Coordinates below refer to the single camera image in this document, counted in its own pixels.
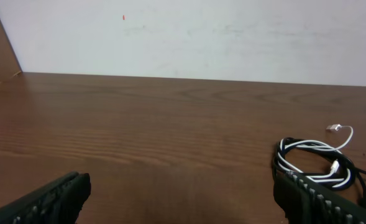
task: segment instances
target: wooden table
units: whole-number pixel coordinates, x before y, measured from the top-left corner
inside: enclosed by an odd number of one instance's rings
[[[0,85],[0,207],[77,170],[93,185],[79,224],[287,223],[273,145],[337,145],[334,123],[354,127],[343,151],[366,170],[366,87],[23,73]]]

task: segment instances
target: cable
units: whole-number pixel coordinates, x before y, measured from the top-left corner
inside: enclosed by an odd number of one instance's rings
[[[349,188],[354,182],[355,178],[358,178],[363,189],[363,195],[366,196],[366,184],[362,179],[360,173],[366,175],[366,171],[358,169],[354,166],[354,163],[340,151],[351,140],[354,129],[351,126],[341,126],[340,124],[333,124],[328,126],[327,130],[338,131],[340,129],[350,129],[350,134],[347,140],[340,146],[333,147],[325,142],[317,140],[303,140],[294,138],[282,139],[276,146],[275,154],[273,157],[273,177],[277,175],[277,170],[280,172],[299,172],[305,175],[308,179],[319,183],[331,190],[344,190]],[[300,149],[303,151],[318,154],[332,163],[331,171],[328,174],[310,174],[305,173],[292,163],[285,159],[285,156],[292,149]]]

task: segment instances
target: white cable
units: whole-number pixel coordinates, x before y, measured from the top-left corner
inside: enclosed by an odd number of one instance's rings
[[[323,151],[323,152],[333,152],[336,151],[340,154],[341,151],[339,149],[342,149],[344,146],[346,146],[351,138],[352,135],[354,134],[354,129],[352,128],[352,126],[341,126],[340,124],[333,124],[331,126],[328,126],[327,129],[329,130],[336,130],[338,131],[339,129],[342,128],[349,128],[350,129],[350,135],[347,138],[347,140],[345,140],[345,142],[343,144],[341,144],[338,147],[333,147],[330,146],[328,144],[326,144],[325,142],[321,142],[321,141],[317,141],[317,140],[303,140],[303,141],[298,141],[292,144],[289,144],[285,147],[283,146],[283,139],[280,141],[280,149],[281,151],[285,150],[286,148],[291,148],[291,147],[297,147],[297,148],[302,148],[302,149],[313,149],[313,150],[317,150],[317,151]],[[289,168],[283,166],[279,161],[278,161],[278,165],[285,171],[296,171],[296,172],[300,172],[303,173],[303,171],[301,171],[299,168],[297,168],[296,166],[294,166],[293,164],[291,164],[290,162],[288,162],[286,159],[284,159],[281,154],[278,152],[278,158],[279,160],[283,161]],[[334,161],[332,166],[331,166],[331,172],[329,174],[326,175],[309,175],[306,176],[307,178],[309,178],[310,180],[317,182],[317,183],[323,183],[323,182],[340,182],[336,185],[333,185],[332,187],[341,187],[344,184],[348,183],[348,181],[351,178],[351,172],[349,169],[347,169],[347,177],[346,178],[339,178],[339,179],[328,179],[330,178],[333,174],[335,174],[339,169],[339,163],[338,161]]]

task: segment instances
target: usb connector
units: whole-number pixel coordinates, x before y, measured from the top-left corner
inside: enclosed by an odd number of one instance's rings
[[[335,160],[331,166],[331,173],[335,174],[339,170],[339,161]]]
[[[339,129],[341,129],[341,127],[342,126],[340,124],[332,124],[326,127],[326,129],[331,131],[338,131]]]

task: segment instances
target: black plastic object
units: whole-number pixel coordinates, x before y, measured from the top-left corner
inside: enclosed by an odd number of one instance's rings
[[[0,208],[0,224],[74,224],[90,192],[89,174],[70,172]]]
[[[366,209],[296,172],[277,175],[274,199],[289,224],[366,224]]]

